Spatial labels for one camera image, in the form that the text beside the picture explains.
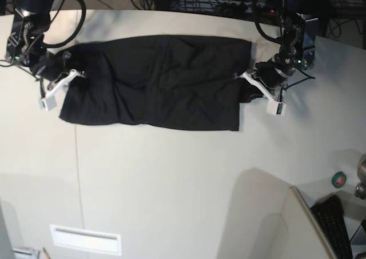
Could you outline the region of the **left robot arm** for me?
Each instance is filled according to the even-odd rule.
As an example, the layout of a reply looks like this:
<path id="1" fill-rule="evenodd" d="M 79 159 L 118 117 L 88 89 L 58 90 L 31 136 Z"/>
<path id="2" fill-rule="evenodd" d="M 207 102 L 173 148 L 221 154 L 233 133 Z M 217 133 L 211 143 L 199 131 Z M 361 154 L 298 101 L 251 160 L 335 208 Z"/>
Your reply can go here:
<path id="1" fill-rule="evenodd" d="M 282 101 L 290 88 L 312 79 L 306 71 L 315 64 L 315 40 L 319 32 L 319 16 L 323 0 L 274 0 L 279 37 L 267 35 L 260 26 L 260 0 L 252 0 L 252 14 L 259 34 L 279 45 L 279 52 L 266 62 L 258 62 L 249 75 L 263 85 L 270 95 Z M 296 72 L 304 75 L 302 81 L 289 83 Z"/>

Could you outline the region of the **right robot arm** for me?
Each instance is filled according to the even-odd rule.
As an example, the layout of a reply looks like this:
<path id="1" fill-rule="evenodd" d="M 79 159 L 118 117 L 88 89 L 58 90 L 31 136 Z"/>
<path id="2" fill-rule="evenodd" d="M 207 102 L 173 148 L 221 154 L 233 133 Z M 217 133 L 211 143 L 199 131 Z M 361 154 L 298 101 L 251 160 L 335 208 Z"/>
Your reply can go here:
<path id="1" fill-rule="evenodd" d="M 53 98 L 59 88 L 83 75 L 67 66 L 71 59 L 70 51 L 64 50 L 57 54 L 51 52 L 51 49 L 59 49 L 70 43 L 83 26 L 86 5 L 84 0 L 75 1 L 81 7 L 81 17 L 74 32 L 63 42 L 49 44 L 44 42 L 44 37 L 55 20 L 50 15 L 55 0 L 13 0 L 13 24 L 1 66 L 28 68 L 40 84 L 43 101 Z"/>

